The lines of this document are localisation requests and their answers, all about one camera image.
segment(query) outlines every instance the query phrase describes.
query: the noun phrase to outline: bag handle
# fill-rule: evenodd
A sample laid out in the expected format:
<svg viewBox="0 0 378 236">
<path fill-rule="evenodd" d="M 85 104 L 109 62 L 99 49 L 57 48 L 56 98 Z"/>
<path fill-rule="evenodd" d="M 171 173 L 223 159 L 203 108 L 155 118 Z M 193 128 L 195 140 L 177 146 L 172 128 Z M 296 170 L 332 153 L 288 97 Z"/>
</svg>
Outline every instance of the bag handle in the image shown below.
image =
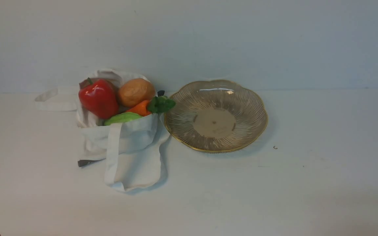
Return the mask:
<svg viewBox="0 0 378 236">
<path fill-rule="evenodd" d="M 41 95 L 37 96 L 34 99 L 34 104 L 40 110 L 48 110 L 48 111 L 72 111 L 77 109 L 77 104 L 75 99 L 64 101 L 64 102 L 48 102 L 48 99 L 58 95 L 58 94 L 66 94 L 66 95 L 75 95 L 78 94 L 79 87 L 78 86 L 63 86 L 51 89 L 42 93 Z"/>
<path fill-rule="evenodd" d="M 108 136 L 108 148 L 106 151 L 106 171 L 105 184 L 116 191 L 125 192 L 121 182 L 115 182 L 117 165 L 119 162 L 119 139 L 123 123 L 114 123 L 110 125 Z"/>
</svg>

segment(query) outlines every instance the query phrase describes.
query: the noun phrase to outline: plate center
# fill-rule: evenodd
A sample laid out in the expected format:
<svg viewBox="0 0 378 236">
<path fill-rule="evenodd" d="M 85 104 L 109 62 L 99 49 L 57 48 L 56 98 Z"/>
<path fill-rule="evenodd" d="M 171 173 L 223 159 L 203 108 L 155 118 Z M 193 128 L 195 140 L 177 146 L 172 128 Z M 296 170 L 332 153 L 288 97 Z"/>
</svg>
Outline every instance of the plate center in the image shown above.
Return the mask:
<svg viewBox="0 0 378 236">
<path fill-rule="evenodd" d="M 236 127 L 236 118 L 226 109 L 208 108 L 196 114 L 193 128 L 204 137 L 224 138 Z"/>
</svg>

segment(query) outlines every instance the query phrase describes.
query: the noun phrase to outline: gold-rimmed plate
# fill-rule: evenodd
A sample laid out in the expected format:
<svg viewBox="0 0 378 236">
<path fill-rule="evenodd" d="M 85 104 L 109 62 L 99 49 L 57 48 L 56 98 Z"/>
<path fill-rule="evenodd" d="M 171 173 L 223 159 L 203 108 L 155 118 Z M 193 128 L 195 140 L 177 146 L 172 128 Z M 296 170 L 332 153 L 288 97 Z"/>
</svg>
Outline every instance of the gold-rimmed plate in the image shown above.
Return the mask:
<svg viewBox="0 0 378 236">
<path fill-rule="evenodd" d="M 228 80 L 197 81 L 171 99 L 165 114 L 170 134 L 186 146 L 204 152 L 230 152 L 254 142 L 268 116 L 258 94 Z"/>
</svg>

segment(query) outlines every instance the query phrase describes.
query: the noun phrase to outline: red bell pepper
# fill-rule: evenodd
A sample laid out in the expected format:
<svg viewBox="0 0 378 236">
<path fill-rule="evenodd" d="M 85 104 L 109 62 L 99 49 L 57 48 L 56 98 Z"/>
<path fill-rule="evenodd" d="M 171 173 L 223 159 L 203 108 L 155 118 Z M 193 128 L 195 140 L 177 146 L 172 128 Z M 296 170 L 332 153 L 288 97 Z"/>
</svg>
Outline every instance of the red bell pepper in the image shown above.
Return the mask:
<svg viewBox="0 0 378 236">
<path fill-rule="evenodd" d="M 98 79 L 96 82 L 90 78 L 80 84 L 78 97 L 84 108 L 95 114 L 97 117 L 107 120 L 119 112 L 119 105 L 116 101 L 116 93 L 104 79 Z"/>
</svg>

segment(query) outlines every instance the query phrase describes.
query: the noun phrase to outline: gold rim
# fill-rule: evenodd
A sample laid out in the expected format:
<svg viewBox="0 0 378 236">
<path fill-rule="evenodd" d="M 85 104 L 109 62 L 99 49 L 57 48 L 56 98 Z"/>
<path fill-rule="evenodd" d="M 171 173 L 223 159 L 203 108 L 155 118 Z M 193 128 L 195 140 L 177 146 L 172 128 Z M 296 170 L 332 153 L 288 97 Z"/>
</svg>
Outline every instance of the gold rim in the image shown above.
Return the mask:
<svg viewBox="0 0 378 236">
<path fill-rule="evenodd" d="M 264 129 L 261 131 L 261 133 L 258 134 L 258 136 L 257 136 L 256 138 L 254 138 L 250 143 L 248 143 L 248 144 L 246 144 L 246 145 L 243 145 L 243 146 L 240 146 L 240 147 L 238 147 L 238 148 L 229 149 L 229 150 L 222 150 L 222 151 L 211 151 L 211 150 L 205 150 L 205 149 L 200 149 L 200 148 L 192 147 L 191 145 L 189 145 L 189 144 L 183 142 L 181 139 L 179 139 L 178 137 L 176 137 L 175 135 L 173 135 L 172 132 L 171 132 L 171 130 L 170 130 L 170 128 L 169 128 L 168 125 L 167 125 L 167 117 L 168 117 L 167 113 L 168 113 L 168 112 L 164 113 L 164 126 L 165 126 L 166 130 L 170 133 L 170 135 L 173 136 L 177 141 L 183 143 L 184 145 L 186 145 L 186 146 L 188 146 L 189 148 L 192 148 L 192 149 L 194 149 L 194 150 L 196 150 L 196 151 L 207 152 L 207 153 L 225 153 L 225 152 L 237 151 L 237 150 L 240 150 L 240 149 L 242 149 L 242 148 L 245 148 L 245 147 L 249 146 L 249 145 L 252 144 L 254 141 L 256 141 L 256 140 L 259 138 L 259 136 L 261 136 L 261 134 L 266 130 L 266 127 L 267 127 L 267 123 L 268 123 L 269 117 L 268 117 L 267 112 L 266 112 L 266 109 L 265 109 L 265 104 L 264 104 L 264 102 L 263 102 L 261 96 L 259 96 L 255 91 L 250 90 L 250 89 L 248 89 L 248 88 L 245 88 L 245 87 L 243 87 L 243 86 L 237 84 L 236 82 L 233 82 L 233 81 L 230 81 L 230 80 L 226 80 L 226 79 L 216 79 L 216 80 L 210 80 L 210 81 L 198 80 L 198 81 L 190 82 L 190 83 L 188 83 L 187 85 L 181 87 L 181 88 L 179 89 L 179 91 L 173 93 L 173 94 L 170 96 L 170 98 L 172 99 L 172 97 L 173 97 L 175 94 L 179 93 L 184 87 L 186 87 L 186 86 L 188 86 L 188 85 L 191 85 L 191 84 L 193 84 L 193 83 L 197 83 L 197 82 L 216 82 L 216 81 L 225 81 L 225 82 L 230 82 L 230 83 L 236 84 L 236 85 L 240 86 L 241 88 L 244 88 L 244 89 L 246 89 L 246 90 L 248 90 L 248 91 L 251 91 L 251 92 L 253 92 L 253 94 L 255 94 L 256 96 L 258 96 L 259 100 L 261 101 L 261 103 L 262 103 L 262 105 L 263 105 L 263 110 L 264 110 L 265 115 L 266 115 L 266 123 L 265 123 L 265 127 L 264 127 Z"/>
</svg>

